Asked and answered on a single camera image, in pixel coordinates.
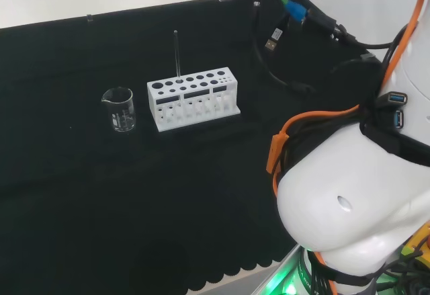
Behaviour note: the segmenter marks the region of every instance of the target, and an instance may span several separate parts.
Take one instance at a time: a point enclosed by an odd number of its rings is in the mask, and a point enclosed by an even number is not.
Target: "black strap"
[[[387,153],[405,161],[430,167],[430,146],[397,131],[381,129],[369,122],[360,126],[361,133]]]
[[[384,269],[382,266],[377,272],[371,273],[366,276],[354,276],[347,273],[341,273],[333,268],[323,265],[316,258],[316,255],[312,251],[308,251],[309,262],[312,264],[312,269],[315,269],[319,274],[324,276],[328,280],[333,280],[338,284],[352,285],[352,286],[366,286],[368,285],[376,276],[380,275],[381,271]]]

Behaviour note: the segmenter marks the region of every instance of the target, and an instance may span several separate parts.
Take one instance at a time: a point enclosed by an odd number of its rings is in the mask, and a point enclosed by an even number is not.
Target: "white robot body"
[[[430,146],[429,6],[383,93],[389,91],[408,95],[401,133]],[[329,267],[364,276],[430,220],[430,167],[388,154],[354,124],[286,173],[277,204],[300,245],[320,252]],[[337,284],[344,295],[365,289]]]

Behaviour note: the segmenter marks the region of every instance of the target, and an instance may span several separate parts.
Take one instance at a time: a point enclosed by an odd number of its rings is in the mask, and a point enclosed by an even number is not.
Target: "black tablecloth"
[[[271,136],[306,109],[352,106],[375,72],[327,78],[362,52],[291,32],[269,64],[317,94],[278,87],[253,62],[250,9],[203,0],[0,30],[2,294],[185,294],[288,253]],[[262,44],[281,13],[263,1]],[[157,132],[146,83],[175,74],[173,30],[183,74],[231,69],[240,116]],[[135,96],[129,134],[100,105],[119,85]]]

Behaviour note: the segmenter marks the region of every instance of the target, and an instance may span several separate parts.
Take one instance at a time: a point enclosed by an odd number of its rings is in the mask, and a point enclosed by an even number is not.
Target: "orange cable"
[[[382,86],[384,86],[387,83],[387,81],[389,80],[389,78],[391,77],[392,72],[396,68],[404,50],[406,49],[406,47],[409,43],[409,39],[411,38],[412,33],[414,32],[415,26],[417,25],[418,17],[419,17],[419,14],[423,8],[423,5],[424,5],[424,0],[417,0],[417,4],[415,4],[414,12],[411,16],[411,20],[409,21],[409,24],[408,24],[406,30],[404,31],[404,35],[402,37],[402,40],[400,40],[400,43],[398,44],[397,51],[394,54],[394,56],[392,57],[390,65],[388,65],[384,80],[382,82]]]
[[[358,109],[358,105],[355,107],[348,109],[348,110],[342,110],[340,112],[325,112],[325,111],[313,111],[313,112],[303,112],[301,114],[295,115],[294,117],[290,118],[285,124],[284,127],[282,127],[281,132],[286,133],[287,129],[297,120],[300,120],[302,118],[309,118],[309,117],[324,117],[324,116],[341,116],[343,114],[349,114],[350,112],[355,111]]]

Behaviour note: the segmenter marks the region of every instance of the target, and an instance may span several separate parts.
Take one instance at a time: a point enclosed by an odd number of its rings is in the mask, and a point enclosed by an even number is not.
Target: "blue usb port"
[[[403,112],[401,110],[396,110],[394,114],[394,127],[397,129],[403,128]]]
[[[394,103],[406,103],[406,95],[402,95],[400,93],[390,93],[388,95],[388,101],[394,102]]]

